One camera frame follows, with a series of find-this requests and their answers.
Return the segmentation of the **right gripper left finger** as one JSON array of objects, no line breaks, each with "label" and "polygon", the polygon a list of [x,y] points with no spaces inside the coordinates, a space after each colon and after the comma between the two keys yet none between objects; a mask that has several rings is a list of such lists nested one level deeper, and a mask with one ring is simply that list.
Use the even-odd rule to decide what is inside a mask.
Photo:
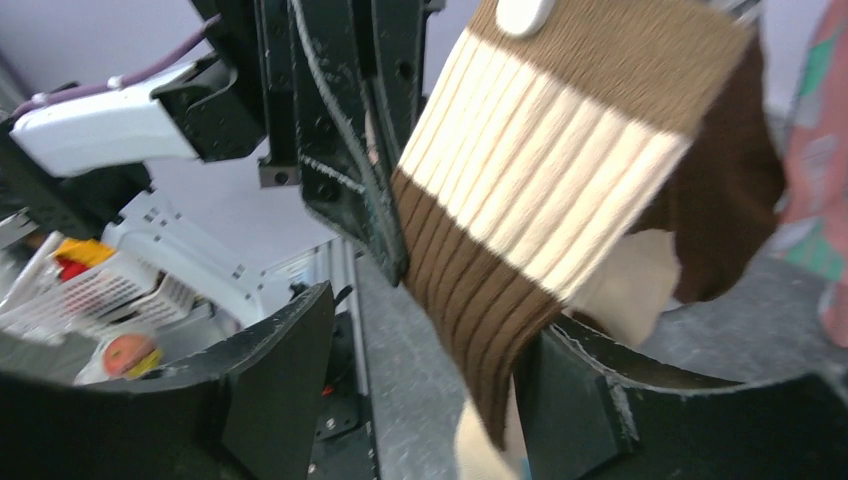
[{"label": "right gripper left finger", "polygon": [[335,314],[329,283],[133,381],[1,377],[5,479],[303,479]]}]

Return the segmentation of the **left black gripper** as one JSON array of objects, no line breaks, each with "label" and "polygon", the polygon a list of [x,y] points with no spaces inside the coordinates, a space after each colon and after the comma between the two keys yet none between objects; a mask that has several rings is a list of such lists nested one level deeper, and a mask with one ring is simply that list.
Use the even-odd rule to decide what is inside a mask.
[{"label": "left black gripper", "polygon": [[396,286],[408,267],[390,178],[424,103],[440,1],[198,1],[209,41],[262,101],[265,186],[308,209]]}]

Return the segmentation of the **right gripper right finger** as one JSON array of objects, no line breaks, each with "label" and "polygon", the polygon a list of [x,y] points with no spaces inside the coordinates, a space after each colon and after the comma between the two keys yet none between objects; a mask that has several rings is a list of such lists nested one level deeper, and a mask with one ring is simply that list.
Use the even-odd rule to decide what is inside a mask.
[{"label": "right gripper right finger", "polygon": [[739,383],[560,318],[522,355],[516,397],[536,479],[843,479],[847,372]]}]

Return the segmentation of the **salmon pink sock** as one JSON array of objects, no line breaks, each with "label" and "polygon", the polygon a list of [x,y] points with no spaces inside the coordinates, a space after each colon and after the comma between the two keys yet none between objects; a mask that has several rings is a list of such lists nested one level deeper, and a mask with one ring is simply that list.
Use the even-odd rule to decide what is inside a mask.
[{"label": "salmon pink sock", "polygon": [[774,247],[826,280],[818,303],[832,343],[847,345],[847,4],[831,1],[812,37],[787,132],[788,181]]}]

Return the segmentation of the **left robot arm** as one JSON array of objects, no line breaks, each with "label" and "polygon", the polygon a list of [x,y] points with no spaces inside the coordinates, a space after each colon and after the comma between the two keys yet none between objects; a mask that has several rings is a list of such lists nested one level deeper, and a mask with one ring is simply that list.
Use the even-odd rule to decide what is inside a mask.
[{"label": "left robot arm", "polygon": [[198,1],[203,26],[158,63],[22,104],[1,170],[44,227],[125,226],[143,162],[239,159],[267,142],[265,187],[307,209],[397,284],[409,260],[390,177],[425,104],[427,21],[440,1]]}]

